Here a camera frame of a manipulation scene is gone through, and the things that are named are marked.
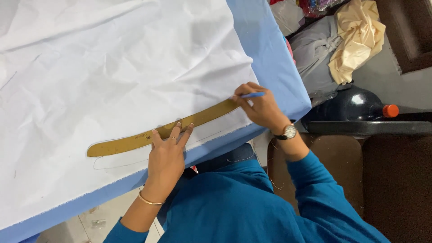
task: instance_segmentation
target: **finger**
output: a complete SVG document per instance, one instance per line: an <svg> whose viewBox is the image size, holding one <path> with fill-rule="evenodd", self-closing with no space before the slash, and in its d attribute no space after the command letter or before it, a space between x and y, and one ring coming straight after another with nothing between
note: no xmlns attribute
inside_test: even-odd
<svg viewBox="0 0 432 243"><path fill-rule="evenodd" d="M252 89L255 89L256 91L266 90L266 88L260 86L257 83L254 83L254 82L248 82L247 85L249 85Z"/></svg>
<svg viewBox="0 0 432 243"><path fill-rule="evenodd" d="M177 138L178 138L178 136L180 135L180 131L181 131L181 123L180 122L177 122L177 125L172 129L172 131L171 131L171 135L169 135L169 138L168 138L168 140L174 140L174 144L177 144Z"/></svg>
<svg viewBox="0 0 432 243"><path fill-rule="evenodd" d="M244 83L240 85L237 89L235 89L234 94L240 96L240 95L247 95L249 93L254 93L254 92L256 92L255 89L253 89L252 87Z"/></svg>
<svg viewBox="0 0 432 243"><path fill-rule="evenodd" d="M234 100L246 112L248 117L251 118L251 116L254 113L254 109L251 107L251 105L249 105L249 103L246 99L242 99L242 98L238 97L237 95L234 95L232 97L232 100Z"/></svg>
<svg viewBox="0 0 432 243"><path fill-rule="evenodd" d="M183 133L183 136L180 138L177 145L184 148L193 131L194 131L194 124L191 123L189 126L187 126L186 131Z"/></svg>
<svg viewBox="0 0 432 243"><path fill-rule="evenodd" d="M161 135L159 135L158 131L156 131L155 129L153 129L153 143L155 146L158 146L162 143L162 139L161 139Z"/></svg>

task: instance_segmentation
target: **floor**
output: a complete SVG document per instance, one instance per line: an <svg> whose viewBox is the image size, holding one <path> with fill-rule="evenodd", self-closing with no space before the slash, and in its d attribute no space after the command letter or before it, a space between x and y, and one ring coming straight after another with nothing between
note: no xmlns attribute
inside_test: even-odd
<svg viewBox="0 0 432 243"><path fill-rule="evenodd" d="M270 132L265 132L249 141L261 166L267 166L267 146L271 138ZM43 231L36 243L102 243L135 200L140 189L142 187ZM163 233L162 226L155 219L146 243L156 243Z"/></svg>

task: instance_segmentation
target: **hand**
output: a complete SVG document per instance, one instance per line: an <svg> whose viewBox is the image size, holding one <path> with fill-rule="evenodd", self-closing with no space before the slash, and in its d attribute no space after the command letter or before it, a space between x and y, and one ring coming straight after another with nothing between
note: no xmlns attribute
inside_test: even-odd
<svg viewBox="0 0 432 243"><path fill-rule="evenodd" d="M183 136L178 139L181 130L179 122L165 141L161 139L156 130L153 130L152 151L149 155L149 177L141 192L144 199L161 203L171 193L184 171L183 149L193 129L194 125L190 124Z"/></svg>
<svg viewBox="0 0 432 243"><path fill-rule="evenodd" d="M265 95L262 97L248 98L254 103L253 106L249 105L247 99L239 97L256 92L264 92ZM232 99L243 108L251 121L270 129L274 135L282 135L285 132L285 127L291 124L288 117L285 116L277 106L271 91L256 83L248 82L240 85L240 87L235 90Z"/></svg>

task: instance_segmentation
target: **blue pen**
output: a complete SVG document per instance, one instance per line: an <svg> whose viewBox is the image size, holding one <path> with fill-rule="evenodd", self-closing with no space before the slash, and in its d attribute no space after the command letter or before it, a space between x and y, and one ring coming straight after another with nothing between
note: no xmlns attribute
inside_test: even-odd
<svg viewBox="0 0 432 243"><path fill-rule="evenodd" d="M242 95L240 98L255 98L255 97L261 97L264 96L264 92L256 92L256 93L250 93L247 95Z"/></svg>

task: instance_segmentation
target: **woman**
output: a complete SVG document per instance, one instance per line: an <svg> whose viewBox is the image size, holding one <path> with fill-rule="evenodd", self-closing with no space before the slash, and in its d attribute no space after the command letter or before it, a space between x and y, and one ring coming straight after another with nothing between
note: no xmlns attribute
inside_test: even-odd
<svg viewBox="0 0 432 243"><path fill-rule="evenodd" d="M254 92L265 95L251 98L253 106L239 98ZM159 242L388 242L351 207L342 187L308 149L269 90L255 83L242 84L233 99L253 122L269 128L279 139L296 187L300 216L273 194L248 144L240 152L236 149L197 165L199 175L178 182L184 173L183 149L193 130L191 124L178 142L163 141L153 130L147 182L105 243L143 243L159 211L162 220L166 217ZM171 137L179 133L177 126ZM161 210L166 200L171 205Z"/></svg>

